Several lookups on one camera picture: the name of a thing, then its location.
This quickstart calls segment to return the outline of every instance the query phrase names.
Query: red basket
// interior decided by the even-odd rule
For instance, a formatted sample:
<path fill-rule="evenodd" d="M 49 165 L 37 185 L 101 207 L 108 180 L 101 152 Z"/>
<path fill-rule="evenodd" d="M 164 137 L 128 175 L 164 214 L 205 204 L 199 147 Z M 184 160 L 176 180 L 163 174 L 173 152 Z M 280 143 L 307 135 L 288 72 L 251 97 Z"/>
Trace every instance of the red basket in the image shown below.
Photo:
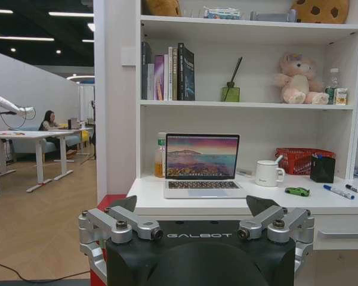
<path fill-rule="evenodd" d="M 323 157 L 335 158 L 333 152 L 311 149 L 311 148 L 277 148 L 276 157 L 283 155 L 279 163 L 280 167 L 290 175 L 310 175 L 311 156 L 321 155 Z"/>

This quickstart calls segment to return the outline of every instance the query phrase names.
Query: black pen holder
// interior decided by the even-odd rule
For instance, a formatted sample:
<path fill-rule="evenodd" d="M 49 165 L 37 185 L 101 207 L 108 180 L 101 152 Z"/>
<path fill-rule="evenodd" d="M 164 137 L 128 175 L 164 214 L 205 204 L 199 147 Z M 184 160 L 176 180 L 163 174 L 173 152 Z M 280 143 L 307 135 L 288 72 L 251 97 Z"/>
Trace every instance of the black pen holder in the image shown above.
<path fill-rule="evenodd" d="M 317 183 L 334 183 L 335 159 L 312 156 L 310 179 Z"/>

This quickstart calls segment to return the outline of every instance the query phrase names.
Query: white desk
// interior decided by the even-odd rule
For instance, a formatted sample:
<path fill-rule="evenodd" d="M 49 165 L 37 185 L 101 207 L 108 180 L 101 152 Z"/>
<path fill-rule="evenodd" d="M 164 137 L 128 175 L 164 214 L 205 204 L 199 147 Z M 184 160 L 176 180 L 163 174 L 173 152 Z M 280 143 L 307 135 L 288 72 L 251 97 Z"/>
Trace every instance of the white desk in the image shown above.
<path fill-rule="evenodd" d="M 54 178 L 58 180 L 70 173 L 72 170 L 67 170 L 66 166 L 66 143 L 65 137 L 71 135 L 73 132 L 46 132 L 46 131 L 0 131 L 0 139 L 21 139 L 32 140 L 36 147 L 36 162 L 37 162 L 37 185 L 27 189 L 27 192 L 32 192 L 37 188 L 51 182 L 51 179 L 44 180 L 44 166 L 42 163 L 42 147 L 41 140 L 46 137 L 58 137 L 60 138 L 60 152 L 61 152 L 61 175 Z M 0 140 L 0 176 L 7 173 L 14 172 L 16 170 L 7 170 L 7 161 L 5 158 L 4 143 Z"/>
<path fill-rule="evenodd" d="M 236 181 L 249 195 L 270 198 L 280 206 L 311 210 L 316 218 L 315 249 L 358 249 L 358 194 L 348 200 L 323 189 L 308 176 L 285 177 L 278 188 L 265 188 L 254 184 L 254 178 L 237 176 Z M 358 187 L 358 180 L 351 182 Z M 156 220 L 236 220 L 251 215 L 245 199 L 186 199 L 174 200 L 163 197 L 164 179 L 145 176 L 136 179 L 128 196 L 138 197 L 135 212 Z M 344 189 L 339 178 L 335 186 Z M 302 186 L 311 190 L 311 196 L 299 197 L 285 194 L 287 186 Z"/>
<path fill-rule="evenodd" d="M 84 142 L 82 141 L 82 131 L 91 131 L 93 130 L 92 127 L 84 127 L 80 129 L 50 129 L 49 131 L 52 132 L 62 132 L 62 131 L 69 131 L 73 133 L 79 133 L 79 148 L 81 149 L 81 153 L 77 153 L 77 155 L 89 155 L 89 153 L 83 153 L 82 150 L 84 149 Z"/>

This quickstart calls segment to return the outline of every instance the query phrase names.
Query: cookie plush toy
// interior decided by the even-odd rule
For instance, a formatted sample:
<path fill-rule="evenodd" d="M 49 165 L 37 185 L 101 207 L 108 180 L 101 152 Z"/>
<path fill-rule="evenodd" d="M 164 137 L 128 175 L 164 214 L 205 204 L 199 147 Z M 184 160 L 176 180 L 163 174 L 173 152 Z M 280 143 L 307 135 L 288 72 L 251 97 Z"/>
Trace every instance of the cookie plush toy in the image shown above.
<path fill-rule="evenodd" d="M 151 15 L 181 17 L 178 0 L 146 0 Z"/>
<path fill-rule="evenodd" d="M 281 73 L 275 77 L 286 103 L 327 104 L 329 95 L 322 92 L 323 83 L 315 79 L 316 64 L 299 54 L 285 54 L 280 60 Z"/>
<path fill-rule="evenodd" d="M 292 9 L 303 23 L 343 24 L 348 14 L 349 0 L 296 0 Z"/>

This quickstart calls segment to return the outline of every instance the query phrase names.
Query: bookshelf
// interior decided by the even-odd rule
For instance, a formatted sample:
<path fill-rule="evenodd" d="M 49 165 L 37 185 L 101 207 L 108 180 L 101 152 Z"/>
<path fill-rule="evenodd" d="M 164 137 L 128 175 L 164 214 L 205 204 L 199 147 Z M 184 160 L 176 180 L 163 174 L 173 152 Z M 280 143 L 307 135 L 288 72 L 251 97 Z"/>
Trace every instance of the bookshelf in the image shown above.
<path fill-rule="evenodd" d="M 291 0 L 223 2 L 249 14 L 283 13 Z M 158 132 L 239 133 L 238 167 L 274 158 L 277 147 L 322 148 L 337 154 L 336 177 L 350 179 L 358 134 L 358 1 L 351 1 L 346 24 L 308 24 L 216 20 L 143 15 L 137 0 L 137 177 L 152 174 Z M 182 0 L 188 16 L 220 3 Z M 195 54 L 196 101 L 141 100 L 140 43 L 153 56 L 184 42 Z M 350 91 L 348 105 L 282 104 L 271 77 L 285 52 L 302 53 L 317 62 L 318 78 L 340 68 L 341 84 Z M 221 102 L 237 58 L 244 60 L 235 78 L 241 102 Z"/>

